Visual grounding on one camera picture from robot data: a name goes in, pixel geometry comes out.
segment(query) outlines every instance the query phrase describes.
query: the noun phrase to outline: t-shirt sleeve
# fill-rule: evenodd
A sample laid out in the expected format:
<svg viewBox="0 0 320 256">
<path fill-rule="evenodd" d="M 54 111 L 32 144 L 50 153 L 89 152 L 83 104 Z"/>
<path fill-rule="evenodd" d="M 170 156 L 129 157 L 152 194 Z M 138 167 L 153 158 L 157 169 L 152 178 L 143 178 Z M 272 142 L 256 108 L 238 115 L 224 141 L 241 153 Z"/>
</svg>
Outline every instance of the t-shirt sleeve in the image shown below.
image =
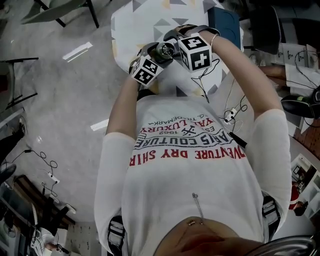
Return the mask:
<svg viewBox="0 0 320 256">
<path fill-rule="evenodd" d="M 121 208 L 124 182 L 135 146 L 135 140 L 125 134 L 112 132 L 102 143 L 100 167 L 94 200 L 94 219 L 100 243 L 109 251 L 108 227 L 111 218 Z"/>
<path fill-rule="evenodd" d="M 261 190 L 277 203 L 279 229 L 286 220 L 291 197 L 290 139 L 282 110 L 268 110 L 255 120 L 245 152 Z"/>
</svg>

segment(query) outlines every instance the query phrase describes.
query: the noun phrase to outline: green chair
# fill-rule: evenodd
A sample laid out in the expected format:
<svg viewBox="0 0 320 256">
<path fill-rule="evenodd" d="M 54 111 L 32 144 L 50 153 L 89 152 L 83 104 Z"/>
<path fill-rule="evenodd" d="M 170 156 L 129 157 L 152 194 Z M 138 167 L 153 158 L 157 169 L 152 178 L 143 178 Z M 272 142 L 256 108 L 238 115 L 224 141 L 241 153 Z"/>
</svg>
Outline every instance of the green chair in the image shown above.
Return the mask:
<svg viewBox="0 0 320 256">
<path fill-rule="evenodd" d="M 51 0 L 49 7 L 41 0 L 34 0 L 29 13 L 21 20 L 21 24 L 51 22 L 56 20 L 62 27 L 65 27 L 66 24 L 60 17 L 80 7 L 89 7 L 95 26 L 99 28 L 98 19 L 91 0 Z"/>
</svg>

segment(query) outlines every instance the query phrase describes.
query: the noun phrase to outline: gray floor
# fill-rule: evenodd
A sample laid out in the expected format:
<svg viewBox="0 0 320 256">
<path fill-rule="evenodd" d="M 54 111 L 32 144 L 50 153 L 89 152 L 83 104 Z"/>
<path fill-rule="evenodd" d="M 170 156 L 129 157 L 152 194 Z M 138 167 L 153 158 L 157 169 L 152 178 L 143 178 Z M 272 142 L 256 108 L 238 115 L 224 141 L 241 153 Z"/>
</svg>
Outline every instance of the gray floor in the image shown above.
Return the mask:
<svg viewBox="0 0 320 256">
<path fill-rule="evenodd" d="M 7 0 L 10 12 L 0 14 L 0 18 L 8 19 L 0 39 L 0 60 L 39 57 L 15 66 L 16 93 L 28 95 L 37 91 L 39 95 L 23 104 L 28 134 L 7 160 L 12 161 L 27 147 L 45 152 L 48 161 L 55 160 L 58 168 L 54 175 L 61 182 L 53 190 L 62 202 L 77 209 L 77 214 L 72 216 L 76 221 L 94 219 L 96 178 L 105 131 L 92 131 L 90 126 L 109 118 L 126 77 L 113 58 L 110 18 L 128 1 L 94 0 L 99 29 L 87 8 L 63 17 L 68 23 L 65 28 L 55 21 L 20 25 L 32 0 Z M 62 59 L 86 42 L 93 45 L 88 52 L 69 63 Z M 233 80 L 228 75 L 212 96 L 210 104 L 218 115 L 223 115 Z M 242 95 L 235 82 L 227 108 L 235 107 Z M 247 139 L 253 121 L 252 109 L 240 113 L 238 118 L 244 121 L 238 134 Z M 16 173 L 27 174 L 40 191 L 41 182 L 52 186 L 53 181 L 43 170 L 50 168 L 33 153 L 21 155 L 15 163 Z"/>
</svg>

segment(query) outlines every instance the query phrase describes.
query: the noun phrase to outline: bracelet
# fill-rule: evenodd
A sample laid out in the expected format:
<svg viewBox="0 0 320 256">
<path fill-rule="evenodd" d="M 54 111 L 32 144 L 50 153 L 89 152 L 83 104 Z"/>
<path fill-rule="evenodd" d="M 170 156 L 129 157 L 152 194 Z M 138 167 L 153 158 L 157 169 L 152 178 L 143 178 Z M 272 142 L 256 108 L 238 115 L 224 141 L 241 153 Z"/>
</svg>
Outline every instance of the bracelet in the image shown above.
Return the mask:
<svg viewBox="0 0 320 256">
<path fill-rule="evenodd" d="M 214 40 L 215 40 L 215 38 L 216 38 L 217 35 L 218 35 L 218 34 L 215 34 L 214 37 L 212 37 L 212 39 L 211 39 L 211 44 L 210 44 L 211 48 L 212 48 L 212 43 L 214 42 Z"/>
</svg>

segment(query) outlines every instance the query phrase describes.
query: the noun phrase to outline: person's right arm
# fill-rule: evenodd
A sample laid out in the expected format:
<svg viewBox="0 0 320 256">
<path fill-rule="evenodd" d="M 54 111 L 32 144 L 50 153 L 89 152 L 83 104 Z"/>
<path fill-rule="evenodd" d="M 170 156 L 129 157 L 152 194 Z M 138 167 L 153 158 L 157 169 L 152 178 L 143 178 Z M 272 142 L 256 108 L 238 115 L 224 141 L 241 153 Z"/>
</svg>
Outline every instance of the person's right arm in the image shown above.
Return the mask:
<svg viewBox="0 0 320 256">
<path fill-rule="evenodd" d="M 208 31 L 200 35 L 210 44 L 213 34 Z M 254 118 L 272 109 L 283 110 L 276 90 L 266 75 L 229 40 L 216 36 L 212 42 L 212 51 L 229 68 L 242 88 L 254 111 Z"/>
</svg>

